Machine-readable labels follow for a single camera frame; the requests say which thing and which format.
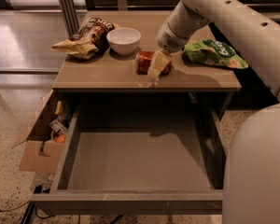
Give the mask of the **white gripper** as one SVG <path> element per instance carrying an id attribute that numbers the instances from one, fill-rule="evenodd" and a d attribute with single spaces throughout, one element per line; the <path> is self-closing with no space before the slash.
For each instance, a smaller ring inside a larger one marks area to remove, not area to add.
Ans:
<path id="1" fill-rule="evenodd" d="M 182 50 L 189 40 L 175 35 L 167 22 L 164 22 L 157 35 L 157 50 L 150 62 L 147 75 L 150 80 L 157 80 L 163 69 L 172 60 L 172 54 Z"/>

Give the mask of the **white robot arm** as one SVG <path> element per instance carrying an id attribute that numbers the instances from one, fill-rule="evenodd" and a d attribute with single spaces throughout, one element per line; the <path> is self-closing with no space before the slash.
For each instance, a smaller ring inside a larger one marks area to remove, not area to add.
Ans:
<path id="1" fill-rule="evenodd" d="M 280 224 L 280 24 L 238 0 L 180 0 L 158 33 L 159 50 L 148 69 L 157 79 L 172 53 L 212 22 L 240 53 L 240 77 L 275 105 L 250 116 L 228 150 L 222 224 Z"/>

